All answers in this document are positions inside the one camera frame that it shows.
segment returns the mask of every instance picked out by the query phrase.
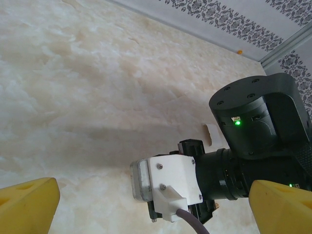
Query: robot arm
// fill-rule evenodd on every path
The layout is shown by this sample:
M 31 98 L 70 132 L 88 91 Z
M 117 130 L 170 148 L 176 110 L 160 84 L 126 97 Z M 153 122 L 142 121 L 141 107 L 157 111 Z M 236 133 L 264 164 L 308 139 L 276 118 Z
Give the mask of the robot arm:
M 235 81 L 209 106 L 229 149 L 206 154 L 202 141 L 190 139 L 131 165 L 134 198 L 148 203 L 152 221 L 177 221 L 183 209 L 205 223 L 216 199 L 248 197 L 255 180 L 311 190 L 312 124 L 291 76 Z

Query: small white bracket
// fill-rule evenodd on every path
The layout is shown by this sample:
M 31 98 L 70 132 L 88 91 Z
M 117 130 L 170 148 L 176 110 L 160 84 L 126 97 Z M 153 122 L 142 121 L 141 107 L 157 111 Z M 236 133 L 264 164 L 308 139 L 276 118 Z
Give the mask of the small white bracket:
M 202 202 L 193 157 L 156 156 L 148 159 L 148 166 L 155 211 L 164 220 L 177 221 L 177 209 L 188 210 L 188 205 Z
M 221 136 L 218 130 L 218 127 L 215 124 L 205 123 L 210 138 L 211 138 L 211 146 L 219 148 L 222 146 Z

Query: wallpaper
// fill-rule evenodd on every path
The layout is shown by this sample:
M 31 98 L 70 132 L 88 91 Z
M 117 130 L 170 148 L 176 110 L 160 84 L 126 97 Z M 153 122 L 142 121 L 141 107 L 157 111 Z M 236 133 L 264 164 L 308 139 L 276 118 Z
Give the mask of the wallpaper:
M 312 0 L 113 0 L 261 60 L 312 20 Z

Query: marble wall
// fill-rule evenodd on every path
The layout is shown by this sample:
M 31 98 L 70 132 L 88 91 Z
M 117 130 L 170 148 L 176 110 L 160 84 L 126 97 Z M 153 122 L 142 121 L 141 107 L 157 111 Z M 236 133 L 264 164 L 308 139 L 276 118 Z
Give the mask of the marble wall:
M 192 233 L 151 223 L 129 165 L 186 138 L 215 150 L 209 98 L 261 65 L 103 0 L 0 5 L 0 187 L 55 177 L 50 234 Z M 258 233 L 246 199 L 219 204 L 212 234 Z

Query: gray cable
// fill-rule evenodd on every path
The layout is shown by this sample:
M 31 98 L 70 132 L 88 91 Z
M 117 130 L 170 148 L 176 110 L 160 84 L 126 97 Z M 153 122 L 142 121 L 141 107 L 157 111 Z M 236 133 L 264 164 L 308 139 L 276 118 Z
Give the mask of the gray cable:
M 209 234 L 204 225 L 202 225 L 202 223 L 188 211 L 178 209 L 176 211 L 176 215 L 183 218 L 188 224 L 190 224 L 197 234 Z

